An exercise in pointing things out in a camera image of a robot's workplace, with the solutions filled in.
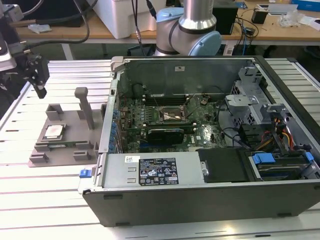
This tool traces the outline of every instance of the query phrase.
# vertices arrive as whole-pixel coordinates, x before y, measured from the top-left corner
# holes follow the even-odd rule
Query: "small electronic component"
[[[45,131],[43,140],[54,140],[60,139],[63,135],[64,126],[63,125],[50,125]]]

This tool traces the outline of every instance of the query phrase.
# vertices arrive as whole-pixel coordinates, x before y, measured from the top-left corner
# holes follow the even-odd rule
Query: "barcode sticker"
[[[138,163],[140,156],[125,156],[124,162],[125,163]]]

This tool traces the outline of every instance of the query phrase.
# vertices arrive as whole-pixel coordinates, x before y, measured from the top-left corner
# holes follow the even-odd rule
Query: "white container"
[[[87,0],[91,5],[94,0]],[[166,0],[150,0],[156,12],[166,7]],[[98,0],[93,8],[116,39],[129,37],[136,32],[131,0]],[[138,27],[142,31],[155,31],[156,20],[151,16],[146,0],[138,0]]]

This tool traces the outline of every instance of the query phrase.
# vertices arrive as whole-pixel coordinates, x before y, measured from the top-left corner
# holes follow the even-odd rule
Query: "warning label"
[[[176,159],[140,159],[139,184],[141,186],[179,184]]]

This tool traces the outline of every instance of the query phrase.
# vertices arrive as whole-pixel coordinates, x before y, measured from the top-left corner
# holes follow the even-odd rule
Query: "aluminum extrusion table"
[[[267,61],[320,123],[318,83],[297,63]],[[50,62],[46,98],[38,99],[26,85],[0,121],[0,239],[320,239],[320,204],[297,217],[107,228],[99,224],[78,193],[78,174],[84,166],[28,168],[48,104],[60,103],[63,110],[78,110],[74,90],[86,86],[91,107],[99,109],[108,100],[110,63]]]

